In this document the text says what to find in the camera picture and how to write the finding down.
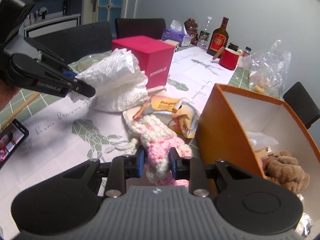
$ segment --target white plastic bag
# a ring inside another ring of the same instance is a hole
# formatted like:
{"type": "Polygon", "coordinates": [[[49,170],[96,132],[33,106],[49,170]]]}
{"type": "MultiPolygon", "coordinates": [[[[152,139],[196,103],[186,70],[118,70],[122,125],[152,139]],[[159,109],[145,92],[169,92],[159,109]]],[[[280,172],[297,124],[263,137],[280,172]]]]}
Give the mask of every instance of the white plastic bag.
{"type": "Polygon", "coordinates": [[[283,95],[287,81],[291,52],[286,42],[276,41],[269,51],[259,51],[242,58],[243,68],[250,71],[249,86],[260,93],[283,95]]]}
{"type": "Polygon", "coordinates": [[[265,149],[279,144],[279,142],[271,136],[265,135],[262,132],[245,132],[251,146],[255,151],[265,149]]]}
{"type": "MultiPolygon", "coordinates": [[[[76,78],[93,86],[98,97],[96,110],[123,112],[148,99],[147,76],[140,71],[137,58],[126,49],[115,49],[110,57],[81,72],[76,78]]],[[[72,91],[73,102],[88,100],[72,91]]]]}

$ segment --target smartphone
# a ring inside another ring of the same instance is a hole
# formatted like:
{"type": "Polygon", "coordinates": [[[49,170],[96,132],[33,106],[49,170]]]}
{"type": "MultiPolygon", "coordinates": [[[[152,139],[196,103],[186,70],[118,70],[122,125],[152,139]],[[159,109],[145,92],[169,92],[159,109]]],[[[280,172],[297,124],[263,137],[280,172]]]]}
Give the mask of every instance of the smartphone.
{"type": "Polygon", "coordinates": [[[0,169],[15,149],[29,135],[29,131],[14,119],[0,134],[0,169]]]}

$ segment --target snack package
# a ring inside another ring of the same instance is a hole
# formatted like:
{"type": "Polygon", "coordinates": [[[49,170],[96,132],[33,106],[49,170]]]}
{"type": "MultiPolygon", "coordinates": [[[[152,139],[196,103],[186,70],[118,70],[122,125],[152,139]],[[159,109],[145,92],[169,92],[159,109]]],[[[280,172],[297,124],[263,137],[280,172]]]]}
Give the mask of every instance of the snack package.
{"type": "Polygon", "coordinates": [[[143,116],[155,115],[175,133],[186,138],[194,138],[200,113],[183,98],[168,98],[154,95],[143,103],[141,109],[133,116],[138,121],[143,116]]]}

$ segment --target plastic water bottle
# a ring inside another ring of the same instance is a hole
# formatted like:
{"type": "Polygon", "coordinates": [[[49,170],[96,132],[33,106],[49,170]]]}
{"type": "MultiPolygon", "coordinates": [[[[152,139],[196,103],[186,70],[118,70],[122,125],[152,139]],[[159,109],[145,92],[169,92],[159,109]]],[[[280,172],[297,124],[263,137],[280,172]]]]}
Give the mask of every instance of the plastic water bottle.
{"type": "Polygon", "coordinates": [[[211,20],[212,17],[207,17],[208,21],[202,26],[201,32],[199,35],[199,40],[197,47],[201,49],[207,49],[207,45],[209,42],[209,37],[210,37],[210,25],[211,25],[211,20]]]}

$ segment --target pink knitted toy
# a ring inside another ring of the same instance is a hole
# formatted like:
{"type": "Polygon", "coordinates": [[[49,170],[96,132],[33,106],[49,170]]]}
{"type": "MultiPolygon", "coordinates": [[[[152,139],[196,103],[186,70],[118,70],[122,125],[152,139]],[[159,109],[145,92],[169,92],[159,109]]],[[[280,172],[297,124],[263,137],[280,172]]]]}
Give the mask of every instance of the pink knitted toy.
{"type": "Polygon", "coordinates": [[[133,154],[139,139],[147,152],[145,168],[147,178],[158,186],[188,186],[185,179],[175,180],[170,171],[169,149],[175,147],[180,157],[192,156],[191,148],[154,115],[147,115],[139,121],[132,122],[129,129],[131,142],[118,150],[128,150],[133,154]]]}

